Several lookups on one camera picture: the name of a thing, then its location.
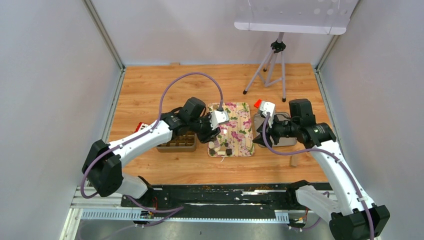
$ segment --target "tripod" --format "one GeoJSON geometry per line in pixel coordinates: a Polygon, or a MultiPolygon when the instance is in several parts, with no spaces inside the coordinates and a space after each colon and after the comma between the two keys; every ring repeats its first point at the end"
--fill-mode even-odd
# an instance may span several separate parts
{"type": "Polygon", "coordinates": [[[284,32],[280,32],[278,34],[277,40],[271,43],[271,49],[269,50],[268,54],[266,55],[265,59],[262,61],[260,66],[257,68],[249,84],[244,89],[243,94],[248,93],[248,90],[251,87],[252,83],[255,81],[255,78],[259,76],[260,79],[262,79],[262,82],[265,85],[265,87],[271,86],[275,84],[276,82],[282,81],[282,102],[283,103],[286,102],[286,67],[284,66],[284,49],[286,49],[286,45],[283,43],[283,35],[284,35],[284,32]],[[274,66],[276,65],[278,53],[281,53],[281,71],[282,71],[281,77],[277,80],[270,82],[271,75],[273,74],[274,66]],[[262,77],[260,73],[265,63],[266,63],[266,67],[263,68],[263,71],[266,72],[269,67],[269,72],[268,72],[268,75],[266,76],[266,80],[262,77]]]}

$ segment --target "wooden tabletop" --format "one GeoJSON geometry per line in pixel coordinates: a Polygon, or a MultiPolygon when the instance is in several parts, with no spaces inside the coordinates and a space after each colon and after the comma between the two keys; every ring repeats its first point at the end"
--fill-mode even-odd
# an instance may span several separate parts
{"type": "MultiPolygon", "coordinates": [[[[159,101],[167,85],[189,72],[203,72],[219,83],[224,102],[247,102],[251,115],[258,99],[276,104],[277,112],[289,112],[288,101],[307,98],[311,101],[317,123],[330,124],[321,93],[310,64],[286,64],[287,102],[283,103],[281,83],[264,87],[257,78],[246,95],[243,90],[255,73],[257,64],[225,65],[167,65],[131,66],[126,69],[114,116],[109,141],[132,134],[139,122],[152,123],[158,117],[159,101]]],[[[281,66],[276,65],[273,80],[281,76],[281,66]]],[[[168,91],[162,112],[183,106],[190,97],[206,104],[217,103],[217,87],[206,77],[188,76],[168,91]]],[[[304,149],[298,143],[276,150],[290,152],[304,149]]],[[[299,180],[327,182],[319,164],[309,153],[298,158],[297,167],[289,166],[289,156],[279,156],[266,148],[255,146],[251,157],[210,157],[206,144],[197,141],[195,152],[160,153],[155,148],[130,162],[123,171],[143,176],[151,184],[234,184],[234,183],[291,183],[299,180]]]]}

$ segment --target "black tripod clamp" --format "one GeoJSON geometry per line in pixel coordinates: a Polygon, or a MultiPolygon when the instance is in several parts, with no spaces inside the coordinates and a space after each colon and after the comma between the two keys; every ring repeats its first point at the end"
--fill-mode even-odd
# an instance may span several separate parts
{"type": "Polygon", "coordinates": [[[282,52],[284,49],[286,49],[286,45],[283,41],[278,42],[278,39],[275,40],[275,42],[271,43],[271,48],[274,50],[274,53],[277,54],[279,52],[282,52]]]}

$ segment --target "white wall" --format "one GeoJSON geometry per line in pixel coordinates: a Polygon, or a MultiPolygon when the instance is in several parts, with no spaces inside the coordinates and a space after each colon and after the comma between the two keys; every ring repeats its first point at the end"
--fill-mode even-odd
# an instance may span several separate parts
{"type": "MultiPolygon", "coordinates": [[[[238,30],[238,0],[93,0],[126,65],[260,63],[276,32],[238,30]]],[[[286,61],[316,65],[330,35],[287,33],[286,61]]]]}
{"type": "Polygon", "coordinates": [[[342,148],[391,217],[384,240],[424,239],[424,2],[363,0],[323,68],[342,148]]]}
{"type": "Polygon", "coordinates": [[[0,239],[57,240],[119,69],[81,0],[2,0],[0,33],[0,239]]]}

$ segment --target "floral placemat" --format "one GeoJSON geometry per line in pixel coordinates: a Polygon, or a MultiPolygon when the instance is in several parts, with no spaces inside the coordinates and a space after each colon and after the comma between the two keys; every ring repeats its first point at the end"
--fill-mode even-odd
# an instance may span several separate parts
{"type": "MultiPolygon", "coordinates": [[[[211,103],[209,111],[216,110],[218,103],[211,103]]],[[[229,122],[220,125],[221,133],[215,142],[207,145],[211,157],[250,157],[255,152],[252,118],[246,102],[226,102],[222,105],[228,113],[229,122]]]]}

